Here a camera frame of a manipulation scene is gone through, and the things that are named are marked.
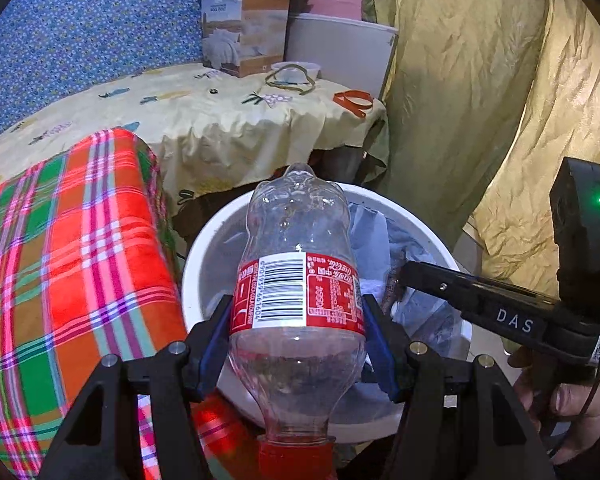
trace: cardboard box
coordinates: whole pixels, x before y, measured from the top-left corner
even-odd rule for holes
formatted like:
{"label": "cardboard box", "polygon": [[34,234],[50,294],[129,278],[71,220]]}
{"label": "cardboard box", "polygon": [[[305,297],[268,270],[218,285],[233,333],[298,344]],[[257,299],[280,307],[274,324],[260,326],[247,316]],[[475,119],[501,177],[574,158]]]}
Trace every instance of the cardboard box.
{"label": "cardboard box", "polygon": [[245,77],[283,60],[289,0],[202,0],[203,64]]}

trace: black cable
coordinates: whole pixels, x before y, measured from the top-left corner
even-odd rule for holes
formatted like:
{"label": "black cable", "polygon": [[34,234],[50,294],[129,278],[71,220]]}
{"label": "black cable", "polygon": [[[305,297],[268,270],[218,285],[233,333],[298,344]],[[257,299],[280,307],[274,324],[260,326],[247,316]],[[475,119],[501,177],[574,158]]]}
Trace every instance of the black cable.
{"label": "black cable", "polygon": [[578,413],[576,418],[571,422],[571,425],[569,426],[567,431],[565,431],[562,438],[558,441],[558,443],[554,446],[554,448],[548,452],[549,458],[553,458],[555,456],[555,454],[558,453],[558,451],[560,451],[560,448],[564,445],[564,443],[567,441],[567,439],[571,436],[571,433],[573,433],[573,431],[574,431],[573,428],[575,428],[576,425],[585,416],[585,414],[587,413],[587,410],[589,409],[589,406],[593,402],[593,397],[596,396],[598,386],[600,386],[600,356],[598,358],[598,368],[596,369],[596,377],[593,381],[593,385],[591,386],[591,391],[589,392],[589,396],[587,397],[587,400],[585,400],[584,404],[582,405],[582,409],[580,410],[580,413]]}

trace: red bottle cap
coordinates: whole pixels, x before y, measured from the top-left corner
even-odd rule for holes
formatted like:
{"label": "red bottle cap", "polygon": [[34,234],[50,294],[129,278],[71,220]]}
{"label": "red bottle cap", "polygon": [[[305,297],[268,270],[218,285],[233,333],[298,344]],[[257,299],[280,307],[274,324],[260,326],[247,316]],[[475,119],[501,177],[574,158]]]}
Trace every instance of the red bottle cap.
{"label": "red bottle cap", "polygon": [[258,463],[267,480],[326,480],[333,471],[333,442],[284,446],[261,440]]}

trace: blue patterned wall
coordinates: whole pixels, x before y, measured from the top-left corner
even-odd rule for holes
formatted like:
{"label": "blue patterned wall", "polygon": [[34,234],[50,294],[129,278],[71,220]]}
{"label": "blue patterned wall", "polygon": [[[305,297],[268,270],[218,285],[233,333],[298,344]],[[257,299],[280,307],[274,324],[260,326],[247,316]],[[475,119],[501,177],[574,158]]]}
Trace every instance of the blue patterned wall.
{"label": "blue patterned wall", "polygon": [[0,133],[123,75],[200,59],[196,0],[12,0],[0,16]]}

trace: patterned tablecloth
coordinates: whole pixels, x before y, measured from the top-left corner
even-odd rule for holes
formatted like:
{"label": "patterned tablecloth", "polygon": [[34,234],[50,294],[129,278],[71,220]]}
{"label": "patterned tablecloth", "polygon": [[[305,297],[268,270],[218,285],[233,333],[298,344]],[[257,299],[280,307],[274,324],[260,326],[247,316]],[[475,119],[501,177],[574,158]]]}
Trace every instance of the patterned tablecloth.
{"label": "patterned tablecloth", "polygon": [[306,162],[313,150],[365,145],[387,163],[388,128],[380,101],[360,119],[333,102],[344,86],[318,79],[315,89],[301,96],[267,86],[265,77],[237,78],[190,63],[65,97],[0,135],[0,182],[91,132],[117,126],[156,154],[172,216],[183,190],[202,196],[258,182],[277,168]]}

